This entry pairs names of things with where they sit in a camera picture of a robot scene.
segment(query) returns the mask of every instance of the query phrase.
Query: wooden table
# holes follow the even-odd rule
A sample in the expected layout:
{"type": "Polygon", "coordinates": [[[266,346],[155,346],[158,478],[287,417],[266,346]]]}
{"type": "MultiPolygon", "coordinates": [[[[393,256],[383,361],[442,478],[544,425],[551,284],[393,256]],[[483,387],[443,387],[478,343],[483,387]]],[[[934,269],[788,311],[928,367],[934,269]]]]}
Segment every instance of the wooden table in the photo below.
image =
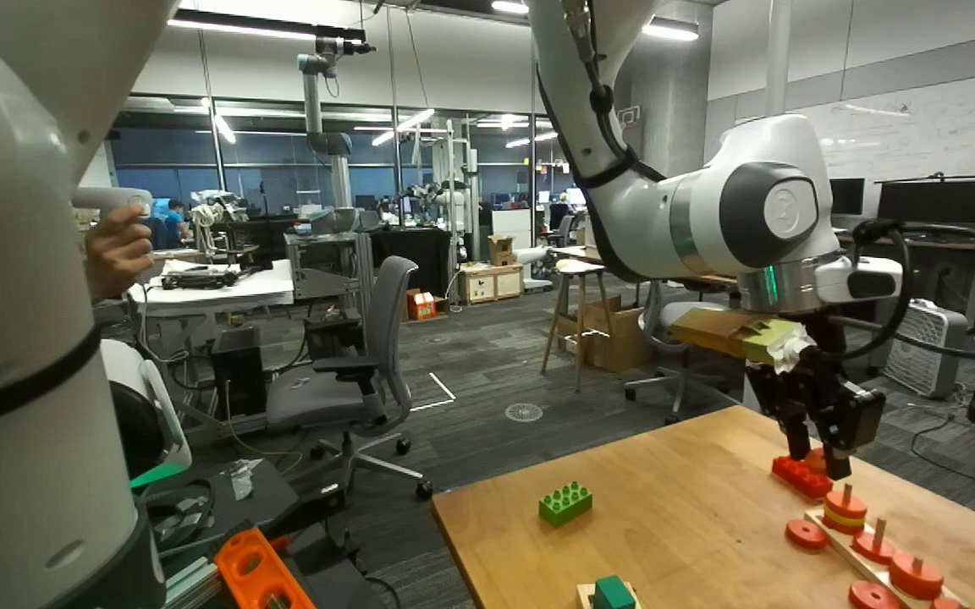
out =
{"type": "MultiPolygon", "coordinates": [[[[647,609],[846,605],[854,566],[783,535],[808,506],[770,478],[783,449],[771,419],[733,405],[438,494],[434,510],[488,609],[569,609],[577,584],[601,576],[635,582],[647,609]],[[592,515],[543,523],[538,497],[569,480],[592,491],[592,515]]],[[[889,516],[889,535],[940,566],[975,605],[975,510],[871,464],[854,469],[858,497],[889,516]]]]}

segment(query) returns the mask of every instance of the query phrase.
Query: light fixture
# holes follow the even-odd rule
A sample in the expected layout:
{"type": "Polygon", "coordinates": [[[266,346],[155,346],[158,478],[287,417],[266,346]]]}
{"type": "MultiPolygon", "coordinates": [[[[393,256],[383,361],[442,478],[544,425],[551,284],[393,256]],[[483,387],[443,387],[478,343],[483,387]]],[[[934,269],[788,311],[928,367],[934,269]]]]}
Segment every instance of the light fixture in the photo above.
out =
{"type": "Polygon", "coordinates": [[[658,37],[658,41],[680,41],[680,44],[691,44],[699,41],[699,23],[691,19],[670,19],[670,18],[654,18],[647,26],[643,26],[647,37],[658,37]]]}
{"type": "Polygon", "coordinates": [[[214,127],[221,133],[223,143],[231,143],[231,145],[237,143],[237,133],[227,125],[223,115],[214,115],[214,127]]]}
{"type": "Polygon", "coordinates": [[[344,52],[344,54],[372,52],[366,44],[366,31],[300,23],[300,19],[268,19],[268,18],[241,18],[241,12],[214,12],[214,11],[175,11],[170,26],[221,31],[221,32],[243,32],[243,37],[279,37],[279,41],[315,41],[315,46],[328,46],[328,52],[344,52]]]}
{"type": "Polygon", "coordinates": [[[560,133],[538,133],[532,143],[551,143],[551,140],[560,140],[560,133]]]}
{"type": "Polygon", "coordinates": [[[383,145],[383,143],[390,143],[400,133],[415,133],[416,125],[425,125],[430,118],[434,118],[434,108],[416,111],[416,115],[403,118],[397,127],[385,127],[379,140],[372,140],[372,145],[383,145]]]}
{"type": "Polygon", "coordinates": [[[524,0],[492,0],[495,12],[527,12],[524,0]]]}

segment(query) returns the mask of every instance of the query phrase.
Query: green toy block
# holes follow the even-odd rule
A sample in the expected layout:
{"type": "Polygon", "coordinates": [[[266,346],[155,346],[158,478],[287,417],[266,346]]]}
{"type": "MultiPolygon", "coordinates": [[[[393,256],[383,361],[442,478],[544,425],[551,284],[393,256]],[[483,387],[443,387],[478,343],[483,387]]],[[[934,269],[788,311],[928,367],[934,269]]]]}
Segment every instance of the green toy block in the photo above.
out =
{"type": "Polygon", "coordinates": [[[635,609],[635,596],[620,576],[596,577],[592,609],[635,609]]]}
{"type": "Polygon", "coordinates": [[[551,528],[564,528],[567,520],[585,515],[592,506],[592,494],[582,484],[567,484],[560,491],[551,491],[549,497],[543,497],[543,516],[551,528]]]}

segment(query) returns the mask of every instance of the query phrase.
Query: person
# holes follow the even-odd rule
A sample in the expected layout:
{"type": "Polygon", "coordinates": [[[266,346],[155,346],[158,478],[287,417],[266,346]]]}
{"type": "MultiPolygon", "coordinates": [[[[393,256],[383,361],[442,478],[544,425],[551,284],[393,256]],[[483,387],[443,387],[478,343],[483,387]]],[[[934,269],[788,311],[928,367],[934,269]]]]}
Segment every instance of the person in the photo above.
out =
{"type": "Polygon", "coordinates": [[[123,298],[154,268],[147,205],[117,205],[85,234],[85,279],[92,302],[123,298]]]}

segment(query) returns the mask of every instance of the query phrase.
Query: gray carpet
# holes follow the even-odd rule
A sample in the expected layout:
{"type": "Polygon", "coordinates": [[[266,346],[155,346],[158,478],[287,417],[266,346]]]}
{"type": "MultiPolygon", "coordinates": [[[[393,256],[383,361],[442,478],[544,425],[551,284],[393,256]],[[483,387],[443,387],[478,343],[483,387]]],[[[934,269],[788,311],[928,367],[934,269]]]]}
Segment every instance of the gray carpet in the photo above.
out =
{"type": "MultiPolygon", "coordinates": [[[[585,371],[582,393],[577,393],[577,364],[569,357],[555,357],[549,376],[538,376],[549,309],[551,293],[524,293],[403,329],[403,371],[416,404],[443,399],[430,371],[456,393],[455,405],[416,413],[407,425],[416,444],[403,464],[427,469],[438,491],[614,444],[670,419],[670,393],[663,388],[643,388],[626,404],[618,376],[585,371]],[[512,422],[506,417],[509,405],[535,405],[543,419],[512,422]]],[[[268,361],[294,351],[300,316],[284,311],[266,320],[268,361]]],[[[742,367],[736,361],[705,357],[701,364],[717,367],[727,383],[723,388],[691,387],[680,417],[701,417],[742,399],[742,367]]],[[[975,361],[966,361],[957,379],[975,388],[975,361]]],[[[889,379],[867,379],[867,387],[885,388],[892,405],[878,444],[865,445],[859,458],[975,506],[975,422],[966,419],[966,399],[916,399],[889,379]]],[[[271,444],[307,449],[307,440],[280,435],[271,444]]],[[[311,487],[328,480],[332,469],[294,459],[287,478],[311,487]]],[[[353,506],[338,523],[359,541],[359,566],[390,582],[407,609],[473,605],[443,530],[430,504],[415,497],[415,484],[359,472],[353,506]]]]}

